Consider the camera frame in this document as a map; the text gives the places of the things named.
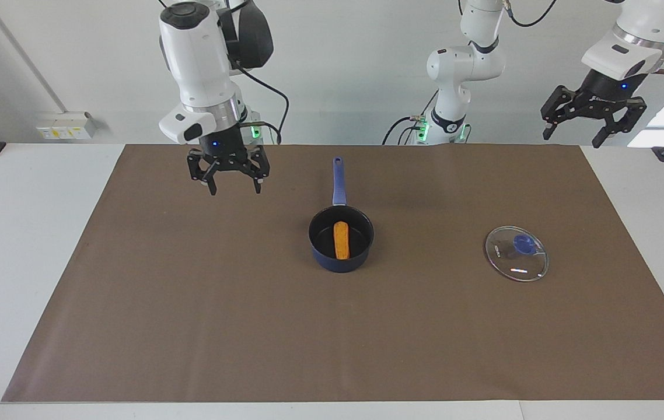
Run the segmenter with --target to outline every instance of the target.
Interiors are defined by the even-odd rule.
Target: table
[[[0,399],[122,145],[10,145],[0,157]],[[583,148],[664,292],[664,164]],[[327,404],[0,404],[0,418],[661,418],[664,401]]]

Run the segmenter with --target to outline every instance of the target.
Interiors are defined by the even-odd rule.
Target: white wall
[[[287,143],[380,142],[391,122],[420,112],[434,91],[425,74],[430,52],[466,42],[455,0],[257,3],[270,22],[275,54],[255,74],[292,100]],[[513,5],[517,18],[528,21],[546,2],[516,0]],[[157,45],[160,9],[156,0],[0,0],[0,17],[9,31],[64,106],[88,111],[100,122],[95,141],[103,143],[166,141],[157,122],[178,94]],[[508,68],[500,79],[471,84],[470,140],[543,143],[540,107],[559,83],[578,87],[588,71],[581,64],[583,52],[618,14],[618,6],[602,0],[563,1],[532,29],[504,21],[501,43]],[[17,74],[22,62],[4,58],[7,53],[0,48],[0,137],[37,141],[26,115],[54,111],[49,109],[54,103],[44,99],[38,83],[13,82],[23,79]],[[280,98],[243,76],[236,79],[265,119],[279,120]],[[9,89],[2,83],[15,85]],[[650,76],[641,94],[650,106],[639,125],[644,127],[664,105],[664,76]],[[567,122],[553,142],[588,144],[599,127],[599,122]],[[625,145],[634,134],[609,144]]]

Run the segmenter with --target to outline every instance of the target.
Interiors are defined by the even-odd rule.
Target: blue handle
[[[342,157],[335,157],[332,161],[334,166],[334,193],[332,194],[332,205],[348,205],[348,197],[345,194],[345,165]]]

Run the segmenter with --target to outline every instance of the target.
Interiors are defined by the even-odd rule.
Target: brown mat
[[[664,399],[664,296],[577,147],[268,147],[271,177],[187,178],[127,146],[4,401]],[[306,229],[346,160],[369,261]],[[493,271],[491,229],[550,253]]]

